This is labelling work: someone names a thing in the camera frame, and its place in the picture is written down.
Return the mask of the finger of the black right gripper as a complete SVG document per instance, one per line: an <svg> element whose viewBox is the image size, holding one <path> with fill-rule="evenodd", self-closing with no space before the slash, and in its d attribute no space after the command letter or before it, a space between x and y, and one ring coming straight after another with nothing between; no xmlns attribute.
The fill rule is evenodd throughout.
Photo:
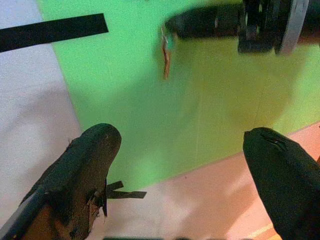
<svg viewBox="0 0 320 240"><path fill-rule="evenodd" d="M179 13L164 25L181 39L237 37L240 18L240 5L211 5Z"/></svg>

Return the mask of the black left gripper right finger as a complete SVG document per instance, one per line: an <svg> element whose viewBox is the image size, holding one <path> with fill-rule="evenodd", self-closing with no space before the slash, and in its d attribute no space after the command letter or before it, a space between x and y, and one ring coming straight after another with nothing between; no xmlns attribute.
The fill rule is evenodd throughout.
<svg viewBox="0 0 320 240"><path fill-rule="evenodd" d="M320 240L320 164L300 144L267 127L244 133L243 153L282 240Z"/></svg>

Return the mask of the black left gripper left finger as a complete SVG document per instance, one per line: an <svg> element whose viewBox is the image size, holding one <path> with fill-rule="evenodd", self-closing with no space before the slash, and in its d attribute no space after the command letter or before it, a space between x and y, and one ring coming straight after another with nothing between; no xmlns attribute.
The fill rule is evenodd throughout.
<svg viewBox="0 0 320 240"><path fill-rule="evenodd" d="M68 145L24 196L0 228L0 240L85 240L90 232L90 204L103 194L106 177L120 146L111 124L88 128Z"/></svg>

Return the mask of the orange key with strap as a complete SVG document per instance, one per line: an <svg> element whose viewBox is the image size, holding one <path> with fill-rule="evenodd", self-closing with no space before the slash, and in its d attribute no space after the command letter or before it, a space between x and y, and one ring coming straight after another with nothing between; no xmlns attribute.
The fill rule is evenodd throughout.
<svg viewBox="0 0 320 240"><path fill-rule="evenodd" d="M172 32L169 32L165 25L161 28L161 50L163 54L163 78L168 79L171 67L171 55L175 47L175 37Z"/></svg>

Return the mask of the black tape strip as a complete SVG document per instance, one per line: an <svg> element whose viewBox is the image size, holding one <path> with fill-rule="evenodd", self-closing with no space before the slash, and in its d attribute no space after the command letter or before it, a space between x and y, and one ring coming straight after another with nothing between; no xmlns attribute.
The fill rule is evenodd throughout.
<svg viewBox="0 0 320 240"><path fill-rule="evenodd" d="M0 53L108 33L103 13L0 29Z"/></svg>
<svg viewBox="0 0 320 240"><path fill-rule="evenodd" d="M123 182L117 181L114 183L106 184L105 195L107 199L143 199L147 192L146 191L119 191L118 189L123 188Z"/></svg>

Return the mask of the green wall cloth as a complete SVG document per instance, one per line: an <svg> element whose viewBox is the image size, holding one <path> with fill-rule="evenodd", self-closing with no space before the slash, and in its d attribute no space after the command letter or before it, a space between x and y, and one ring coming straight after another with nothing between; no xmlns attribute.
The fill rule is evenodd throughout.
<svg viewBox="0 0 320 240"><path fill-rule="evenodd" d="M164 78L161 26L193 7L239 0L37 0L46 21L102 13L108 33L53 44L83 129L122 136L108 174L129 190L242 150L243 134L320 121L320 46L239 54L238 42L177 40Z"/></svg>

